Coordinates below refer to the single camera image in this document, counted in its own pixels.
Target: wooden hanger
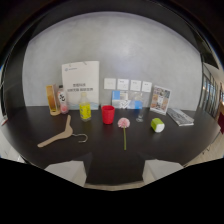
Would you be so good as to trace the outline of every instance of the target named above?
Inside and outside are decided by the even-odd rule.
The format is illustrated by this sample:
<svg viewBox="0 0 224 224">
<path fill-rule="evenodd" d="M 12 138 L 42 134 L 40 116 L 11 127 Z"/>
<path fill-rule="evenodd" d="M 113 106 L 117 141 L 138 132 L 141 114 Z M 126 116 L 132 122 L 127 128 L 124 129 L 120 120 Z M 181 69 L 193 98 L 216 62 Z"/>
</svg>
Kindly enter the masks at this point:
<svg viewBox="0 0 224 224">
<path fill-rule="evenodd" d="M 65 126 L 65 131 L 62 132 L 62 133 L 60 133 L 60 134 L 58 134 L 58 135 L 55 135 L 54 137 L 52 137 L 52 138 L 50 138 L 50 139 L 48 139 L 48 140 L 46 140 L 46 141 L 44 141 L 44 142 L 42 142 L 42 143 L 40 143 L 40 144 L 38 144 L 37 146 L 38 146 L 39 148 L 42 148 L 42 147 L 44 147 L 44 146 L 46 146 L 46 145 L 49 145 L 50 143 L 52 143 L 52 142 L 54 142 L 54 141 L 56 141 L 56 140 L 64 139 L 64 138 L 68 138 L 68 137 L 70 137 L 71 135 L 74 135 L 74 136 L 81 136 L 81 135 L 84 135 L 84 136 L 86 136 L 86 140 L 84 140 L 84 141 L 79 141 L 79 143 L 86 142 L 87 139 L 88 139 L 88 136 L 85 135 L 85 134 L 78 134 L 78 135 L 73 134 L 73 129 L 72 129 L 72 127 L 70 126 L 70 122 L 71 122 L 71 116 L 68 115 L 67 122 L 66 122 L 66 126 Z"/>
</svg>

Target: flower stem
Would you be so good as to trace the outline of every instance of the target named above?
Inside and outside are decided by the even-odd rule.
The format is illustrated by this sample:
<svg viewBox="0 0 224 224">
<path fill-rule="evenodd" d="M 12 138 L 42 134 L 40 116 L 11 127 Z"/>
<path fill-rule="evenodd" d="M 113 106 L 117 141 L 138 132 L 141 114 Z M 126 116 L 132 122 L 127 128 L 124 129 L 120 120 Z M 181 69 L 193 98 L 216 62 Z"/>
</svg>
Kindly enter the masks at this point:
<svg viewBox="0 0 224 224">
<path fill-rule="evenodd" d="M 124 129 L 124 150 L 126 150 L 126 133 L 125 133 L 125 128 Z"/>
</svg>

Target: red cup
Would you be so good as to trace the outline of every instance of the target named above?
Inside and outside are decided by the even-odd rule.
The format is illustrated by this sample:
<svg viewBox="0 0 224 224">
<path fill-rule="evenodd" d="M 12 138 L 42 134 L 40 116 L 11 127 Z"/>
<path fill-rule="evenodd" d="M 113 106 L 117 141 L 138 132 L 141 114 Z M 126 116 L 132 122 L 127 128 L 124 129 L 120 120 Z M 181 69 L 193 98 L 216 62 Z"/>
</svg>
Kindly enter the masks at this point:
<svg viewBox="0 0 224 224">
<path fill-rule="evenodd" d="M 103 106 L 102 107 L 102 117 L 104 124 L 112 124 L 114 120 L 115 108 L 113 106 Z"/>
</svg>

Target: pink flower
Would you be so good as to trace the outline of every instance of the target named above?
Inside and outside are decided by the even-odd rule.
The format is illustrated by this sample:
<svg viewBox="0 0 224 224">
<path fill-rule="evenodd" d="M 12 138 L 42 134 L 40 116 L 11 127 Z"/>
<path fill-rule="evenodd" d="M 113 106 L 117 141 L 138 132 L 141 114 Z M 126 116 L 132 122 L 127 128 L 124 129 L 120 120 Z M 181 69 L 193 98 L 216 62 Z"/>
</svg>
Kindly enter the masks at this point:
<svg viewBox="0 0 224 224">
<path fill-rule="evenodd" d="M 130 121 L 127 118 L 121 118 L 118 121 L 118 127 L 124 129 L 124 150 L 126 150 L 126 133 L 125 133 L 125 128 L 128 128 L 130 126 Z"/>
<path fill-rule="evenodd" d="M 127 118 L 121 118 L 118 121 L 118 127 L 120 128 L 128 128 L 130 126 L 130 121 Z"/>
</svg>

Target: black table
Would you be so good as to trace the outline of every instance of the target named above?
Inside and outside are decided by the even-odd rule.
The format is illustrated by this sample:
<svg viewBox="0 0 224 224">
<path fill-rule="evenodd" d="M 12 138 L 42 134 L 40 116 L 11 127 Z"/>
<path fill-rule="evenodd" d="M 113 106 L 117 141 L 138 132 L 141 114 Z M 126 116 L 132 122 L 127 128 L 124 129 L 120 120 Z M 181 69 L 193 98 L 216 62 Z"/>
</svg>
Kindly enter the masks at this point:
<svg viewBox="0 0 224 224">
<path fill-rule="evenodd" d="M 37 144 L 63 132 L 67 115 L 51 116 L 45 106 L 26 107 L 1 129 L 18 153 L 40 168 L 88 157 L 87 183 L 118 185 L 142 181 L 147 159 L 185 165 L 212 143 L 220 130 L 215 120 L 199 108 L 184 112 L 195 119 L 193 126 L 179 127 L 169 115 L 160 115 L 149 108 L 144 109 L 143 123 L 136 121 L 139 110 L 116 109 L 112 125 L 103 124 L 101 110 L 92 111 L 92 120 L 88 122 L 80 119 L 79 111 L 70 111 L 73 133 L 87 134 L 88 141 L 80 144 L 81 138 L 71 136 L 43 148 Z M 117 125 L 122 117 L 131 122 L 126 129 L 126 151 L 123 129 Z M 161 133 L 151 128 L 153 118 L 165 123 Z"/>
</svg>

